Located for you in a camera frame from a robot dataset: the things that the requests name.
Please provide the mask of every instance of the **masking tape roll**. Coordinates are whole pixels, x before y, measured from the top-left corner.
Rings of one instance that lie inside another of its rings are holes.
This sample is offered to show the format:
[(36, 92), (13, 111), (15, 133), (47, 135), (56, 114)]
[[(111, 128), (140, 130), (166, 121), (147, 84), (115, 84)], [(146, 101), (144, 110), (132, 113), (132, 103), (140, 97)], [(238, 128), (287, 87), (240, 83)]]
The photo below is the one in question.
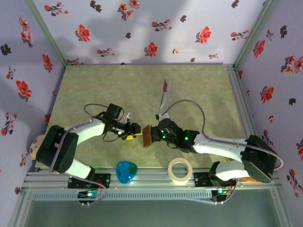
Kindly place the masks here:
[[(177, 163), (183, 163), (183, 164), (186, 165), (187, 175), (185, 177), (179, 178), (179, 177), (176, 177), (173, 174), (172, 168)], [(192, 168), (191, 164), (186, 159), (178, 157), (178, 158), (173, 159), (169, 163), (168, 173), (169, 173), (169, 176), (170, 176), (170, 178), (172, 179), (173, 182), (175, 182), (177, 184), (185, 184), (191, 178), (191, 176), (193, 174), (193, 168)]]

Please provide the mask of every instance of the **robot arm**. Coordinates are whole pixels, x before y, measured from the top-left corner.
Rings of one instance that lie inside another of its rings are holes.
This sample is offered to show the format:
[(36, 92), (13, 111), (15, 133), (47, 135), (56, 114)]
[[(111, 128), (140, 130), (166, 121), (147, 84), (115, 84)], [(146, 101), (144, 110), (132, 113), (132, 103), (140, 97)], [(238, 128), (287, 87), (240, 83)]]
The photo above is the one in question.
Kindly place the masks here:
[(66, 128), (54, 125), (49, 129), (39, 147), (36, 160), (51, 167), (55, 158), (53, 169), (56, 172), (92, 180), (95, 169), (74, 158), (77, 145), (95, 136), (104, 135), (105, 137), (108, 132), (116, 134), (117, 139), (131, 140), (142, 132), (138, 124), (130, 123), (130, 119), (130, 113), (124, 114), (121, 107), (110, 104), (106, 112), (94, 116), (88, 122)]
[(259, 137), (250, 135), (247, 140), (206, 138), (198, 131), (182, 130), (167, 114), (163, 116), (159, 114), (156, 117), (159, 120), (158, 126), (147, 126), (143, 130), (144, 147), (156, 141), (165, 141), (170, 148), (177, 148), (185, 153), (207, 153), (233, 159), (230, 162), (213, 163), (208, 177), (214, 185), (221, 185), (230, 179), (241, 177), (251, 177), (263, 183), (271, 182), (276, 157), (246, 146), (275, 153)]

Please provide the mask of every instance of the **blue plastic heart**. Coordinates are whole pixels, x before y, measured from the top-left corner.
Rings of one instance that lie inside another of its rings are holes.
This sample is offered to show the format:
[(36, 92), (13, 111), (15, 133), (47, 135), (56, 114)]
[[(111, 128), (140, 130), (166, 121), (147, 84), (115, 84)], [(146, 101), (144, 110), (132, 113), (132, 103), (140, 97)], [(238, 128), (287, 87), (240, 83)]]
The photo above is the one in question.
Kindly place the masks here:
[(116, 166), (116, 175), (121, 183), (129, 183), (138, 172), (136, 164), (128, 161), (119, 162)]

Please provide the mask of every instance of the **wall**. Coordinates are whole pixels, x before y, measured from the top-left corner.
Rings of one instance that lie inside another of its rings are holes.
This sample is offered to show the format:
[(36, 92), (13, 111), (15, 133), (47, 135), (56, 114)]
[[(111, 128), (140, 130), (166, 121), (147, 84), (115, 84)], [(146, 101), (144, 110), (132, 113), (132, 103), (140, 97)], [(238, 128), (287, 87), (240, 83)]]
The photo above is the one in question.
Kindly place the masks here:
[(234, 64), (264, 0), (28, 0), (68, 64)]
[(302, 7), (276, 1), (238, 67), (258, 132), (285, 162), (278, 173), (294, 226), (303, 226)]
[(32, 164), (29, 145), (46, 129), (62, 65), (22, 1), (2, 0), (0, 9), (0, 226), (7, 226)]
[(44, 227), (279, 226), (268, 190), (237, 190), (223, 206), (176, 200), (102, 201), (86, 209), (77, 201), (34, 201), (25, 226), (40, 223)]

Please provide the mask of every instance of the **black cable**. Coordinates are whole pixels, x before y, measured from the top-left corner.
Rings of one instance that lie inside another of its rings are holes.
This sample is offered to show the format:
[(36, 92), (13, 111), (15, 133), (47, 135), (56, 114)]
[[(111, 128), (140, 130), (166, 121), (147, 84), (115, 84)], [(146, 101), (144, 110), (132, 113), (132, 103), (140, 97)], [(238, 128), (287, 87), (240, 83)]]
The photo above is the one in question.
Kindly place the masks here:
[(116, 122), (120, 121), (123, 118), (123, 116), (124, 116), (124, 109), (123, 108), (122, 108), (122, 111), (123, 111), (122, 117), (119, 120), (116, 120)]
[(116, 140), (119, 138), (119, 136), (118, 136), (118, 137), (115, 138), (114, 140), (104, 140), (104, 138), (106, 137), (106, 134), (107, 134), (107, 132), (104, 134), (104, 136), (103, 136), (103, 138), (102, 138), (102, 140), (103, 140), (104, 142), (114, 142), (114, 141), (116, 141)]

